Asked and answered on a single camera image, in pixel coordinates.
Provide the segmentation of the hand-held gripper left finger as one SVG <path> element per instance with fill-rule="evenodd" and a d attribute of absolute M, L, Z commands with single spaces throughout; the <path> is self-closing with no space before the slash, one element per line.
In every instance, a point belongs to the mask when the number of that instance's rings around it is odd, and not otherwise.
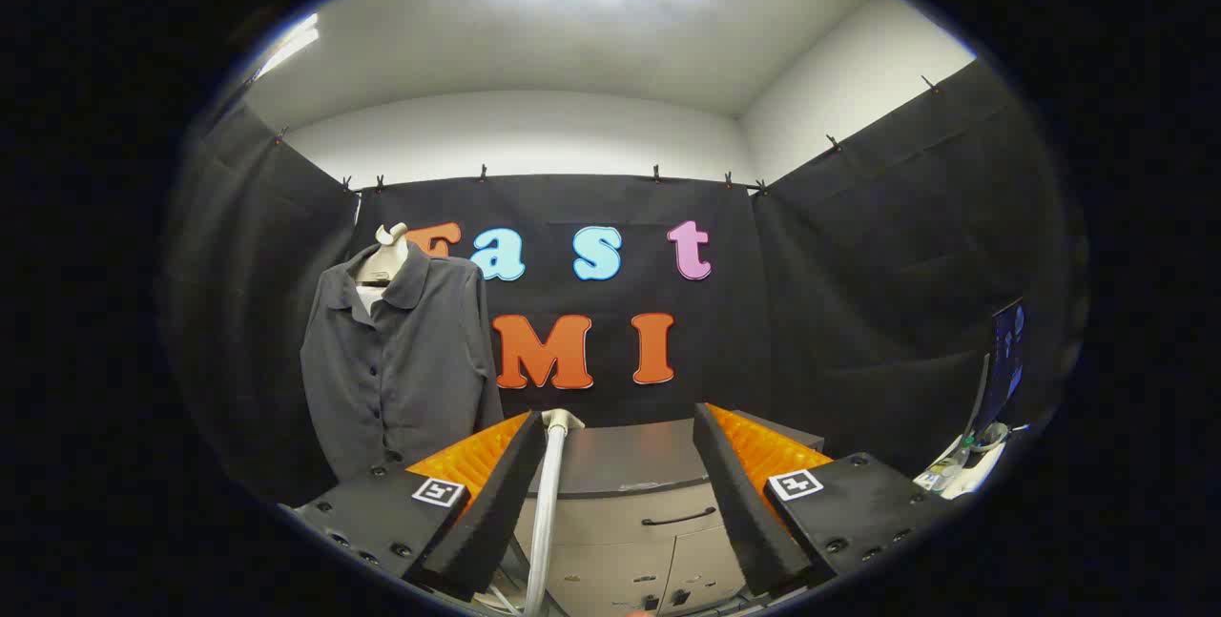
<path fill-rule="evenodd" d="M 349 564 L 469 600 L 491 586 L 545 448 L 545 418 L 527 411 L 411 465 L 372 465 L 280 512 Z"/>

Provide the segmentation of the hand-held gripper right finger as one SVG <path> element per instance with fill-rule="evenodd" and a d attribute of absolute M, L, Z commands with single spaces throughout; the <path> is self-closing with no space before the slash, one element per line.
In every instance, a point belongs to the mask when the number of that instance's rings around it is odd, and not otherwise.
<path fill-rule="evenodd" d="M 873 455 L 833 459 L 718 404 L 694 408 L 694 447 L 752 593 L 858 582 L 955 514 Z"/>

